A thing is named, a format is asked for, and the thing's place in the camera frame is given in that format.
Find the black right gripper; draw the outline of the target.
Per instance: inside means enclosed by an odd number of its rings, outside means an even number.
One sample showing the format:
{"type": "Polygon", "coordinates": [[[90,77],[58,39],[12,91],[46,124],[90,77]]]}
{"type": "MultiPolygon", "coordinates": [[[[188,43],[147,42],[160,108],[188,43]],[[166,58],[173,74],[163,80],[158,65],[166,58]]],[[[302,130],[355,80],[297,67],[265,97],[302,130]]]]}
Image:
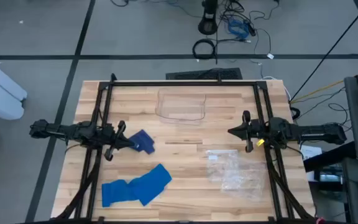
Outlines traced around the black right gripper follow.
{"type": "Polygon", "coordinates": [[[252,138],[262,139],[265,136],[266,125],[260,123],[259,119],[251,119],[250,112],[243,111],[243,123],[235,128],[228,129],[228,133],[234,135],[241,140],[245,140],[246,152],[250,153],[254,150],[252,138]]]}

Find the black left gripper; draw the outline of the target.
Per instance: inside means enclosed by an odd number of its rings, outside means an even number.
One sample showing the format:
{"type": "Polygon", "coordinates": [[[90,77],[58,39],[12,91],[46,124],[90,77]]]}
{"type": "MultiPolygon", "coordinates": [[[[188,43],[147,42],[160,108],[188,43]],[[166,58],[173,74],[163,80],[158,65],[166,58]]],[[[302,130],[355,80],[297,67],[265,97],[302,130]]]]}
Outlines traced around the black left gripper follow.
{"type": "Polygon", "coordinates": [[[109,140],[106,141],[106,145],[109,146],[109,148],[104,153],[104,157],[107,161],[112,161],[113,159],[113,150],[114,149],[122,149],[125,147],[133,148],[135,146],[135,142],[131,141],[130,139],[126,138],[124,135],[124,131],[126,130],[126,123],[121,120],[118,123],[117,129],[114,130],[114,128],[111,126],[112,133],[110,134],[109,140]]]}

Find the dark blue elastic bandage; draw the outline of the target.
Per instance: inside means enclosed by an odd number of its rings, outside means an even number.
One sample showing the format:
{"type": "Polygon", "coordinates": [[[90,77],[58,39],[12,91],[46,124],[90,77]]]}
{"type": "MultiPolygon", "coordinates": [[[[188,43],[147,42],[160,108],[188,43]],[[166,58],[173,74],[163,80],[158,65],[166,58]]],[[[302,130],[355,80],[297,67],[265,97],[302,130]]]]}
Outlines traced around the dark blue elastic bandage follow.
{"type": "Polygon", "coordinates": [[[144,151],[147,154],[155,152],[154,140],[143,129],[131,136],[129,140],[134,143],[131,148],[137,152],[144,151]]]}

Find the small clear zip bag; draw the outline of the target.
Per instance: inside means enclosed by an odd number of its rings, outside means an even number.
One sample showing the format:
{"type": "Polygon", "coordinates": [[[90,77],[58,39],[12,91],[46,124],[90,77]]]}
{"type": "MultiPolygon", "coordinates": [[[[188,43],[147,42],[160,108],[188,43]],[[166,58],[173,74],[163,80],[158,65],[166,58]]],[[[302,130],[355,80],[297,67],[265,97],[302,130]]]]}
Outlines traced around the small clear zip bag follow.
{"type": "Polygon", "coordinates": [[[239,178],[237,150],[207,150],[208,178],[212,182],[233,184],[239,178]]]}

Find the bright blue elastic bandage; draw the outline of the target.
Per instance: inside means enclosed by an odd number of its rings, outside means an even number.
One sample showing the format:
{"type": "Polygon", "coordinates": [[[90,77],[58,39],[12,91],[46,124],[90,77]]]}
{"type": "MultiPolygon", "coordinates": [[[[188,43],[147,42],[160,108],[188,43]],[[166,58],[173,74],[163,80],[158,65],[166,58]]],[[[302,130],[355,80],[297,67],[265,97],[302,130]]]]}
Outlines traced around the bright blue elastic bandage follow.
{"type": "Polygon", "coordinates": [[[116,202],[139,200],[143,206],[160,195],[171,182],[172,177],[162,164],[150,172],[126,182],[123,179],[102,184],[102,207],[110,207],[116,202]]]}

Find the large clear plastic bag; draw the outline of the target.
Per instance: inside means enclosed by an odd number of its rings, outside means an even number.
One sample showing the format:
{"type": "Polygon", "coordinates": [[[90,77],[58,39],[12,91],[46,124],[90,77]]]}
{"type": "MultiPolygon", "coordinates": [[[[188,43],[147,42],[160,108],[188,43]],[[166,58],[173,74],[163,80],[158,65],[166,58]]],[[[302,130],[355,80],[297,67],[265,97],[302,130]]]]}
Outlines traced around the large clear plastic bag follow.
{"type": "Polygon", "coordinates": [[[242,159],[237,154],[228,155],[223,162],[221,190],[233,197],[260,201],[267,168],[263,162],[242,159]]]}

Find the clear plastic container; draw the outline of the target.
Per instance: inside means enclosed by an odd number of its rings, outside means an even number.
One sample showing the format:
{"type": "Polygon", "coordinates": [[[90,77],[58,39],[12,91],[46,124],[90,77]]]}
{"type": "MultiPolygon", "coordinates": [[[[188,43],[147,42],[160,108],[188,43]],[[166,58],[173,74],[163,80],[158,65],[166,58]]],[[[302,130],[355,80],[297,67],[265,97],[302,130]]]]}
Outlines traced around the clear plastic container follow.
{"type": "Polygon", "coordinates": [[[206,115],[204,93],[162,88],[157,93],[155,114],[163,123],[200,125],[206,115]]]}

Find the black keyboard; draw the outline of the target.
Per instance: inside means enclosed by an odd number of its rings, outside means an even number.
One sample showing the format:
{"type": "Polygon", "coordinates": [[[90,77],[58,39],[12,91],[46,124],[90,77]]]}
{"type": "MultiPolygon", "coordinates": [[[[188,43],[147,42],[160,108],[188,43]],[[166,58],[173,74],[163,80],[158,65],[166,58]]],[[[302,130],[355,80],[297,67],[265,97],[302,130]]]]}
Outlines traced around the black keyboard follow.
{"type": "Polygon", "coordinates": [[[240,68],[212,68],[189,72],[166,73],[167,80],[242,80],[240,68]]]}

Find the white paper sheet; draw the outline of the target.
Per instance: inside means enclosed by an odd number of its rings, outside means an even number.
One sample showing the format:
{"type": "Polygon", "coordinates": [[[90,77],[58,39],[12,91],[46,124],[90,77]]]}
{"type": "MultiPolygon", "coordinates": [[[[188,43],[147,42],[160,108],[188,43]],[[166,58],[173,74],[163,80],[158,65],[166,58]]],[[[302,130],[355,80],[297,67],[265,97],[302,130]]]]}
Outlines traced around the white paper sheet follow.
{"type": "Polygon", "coordinates": [[[300,147],[303,160],[307,160],[311,157],[318,156],[323,153],[320,147],[302,145],[300,147]]]}

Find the dark cart beam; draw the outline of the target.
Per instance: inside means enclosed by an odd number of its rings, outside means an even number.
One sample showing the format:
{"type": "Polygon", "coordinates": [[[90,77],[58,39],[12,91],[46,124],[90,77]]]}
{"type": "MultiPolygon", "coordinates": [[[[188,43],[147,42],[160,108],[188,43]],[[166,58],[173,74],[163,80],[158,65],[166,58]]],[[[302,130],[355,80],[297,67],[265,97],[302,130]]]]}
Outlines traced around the dark cart beam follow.
{"type": "Polygon", "coordinates": [[[311,172],[322,167],[340,163],[345,158],[356,158],[356,144],[354,141],[343,144],[320,155],[306,159],[303,163],[305,171],[311,172]]]}

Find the grey electronics box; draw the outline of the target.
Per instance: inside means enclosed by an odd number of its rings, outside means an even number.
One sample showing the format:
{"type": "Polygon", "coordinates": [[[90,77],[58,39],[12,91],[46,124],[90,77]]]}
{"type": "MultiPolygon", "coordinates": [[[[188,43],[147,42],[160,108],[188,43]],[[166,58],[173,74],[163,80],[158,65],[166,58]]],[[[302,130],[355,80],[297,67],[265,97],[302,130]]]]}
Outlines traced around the grey electronics box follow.
{"type": "Polygon", "coordinates": [[[318,182],[343,184],[344,174],[341,166],[327,166],[314,171],[314,179],[318,182]]]}

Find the black floor stand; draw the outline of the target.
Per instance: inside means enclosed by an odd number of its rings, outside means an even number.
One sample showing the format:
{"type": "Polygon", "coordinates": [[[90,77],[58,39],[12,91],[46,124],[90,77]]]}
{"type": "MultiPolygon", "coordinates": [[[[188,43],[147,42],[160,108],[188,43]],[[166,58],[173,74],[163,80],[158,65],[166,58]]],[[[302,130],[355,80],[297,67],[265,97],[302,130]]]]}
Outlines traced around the black floor stand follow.
{"type": "Polygon", "coordinates": [[[218,9],[218,0],[203,0],[203,15],[198,24],[198,31],[204,35],[212,35],[217,32],[216,13],[218,9]]]}

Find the black aluminium table frame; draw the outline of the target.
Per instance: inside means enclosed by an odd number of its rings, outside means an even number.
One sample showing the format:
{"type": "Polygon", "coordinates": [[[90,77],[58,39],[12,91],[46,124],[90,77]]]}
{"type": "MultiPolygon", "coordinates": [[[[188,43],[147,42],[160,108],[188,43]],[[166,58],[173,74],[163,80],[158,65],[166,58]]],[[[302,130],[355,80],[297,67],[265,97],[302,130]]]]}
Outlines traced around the black aluminium table frame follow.
{"type": "Polygon", "coordinates": [[[265,92],[254,91],[247,80],[216,82],[118,81],[113,90],[108,121],[125,121],[125,135],[143,129],[154,140],[155,152],[146,154],[132,149],[114,152],[112,161],[101,161],[98,183],[117,179],[131,180],[162,164],[172,181],[165,190],[143,206],[138,201],[118,202],[102,207],[101,191],[96,191],[92,217],[104,216],[109,221],[265,221],[275,215],[270,181],[265,180],[260,201],[233,197],[223,192],[207,173],[207,150],[237,150],[239,157],[266,164],[265,151],[255,146],[245,151],[245,142],[228,133],[241,123],[248,110],[252,118],[265,113],[264,104],[256,105],[265,92]],[[157,93],[162,88],[204,93],[206,115],[200,125],[163,123],[155,114],[157,93]]]}

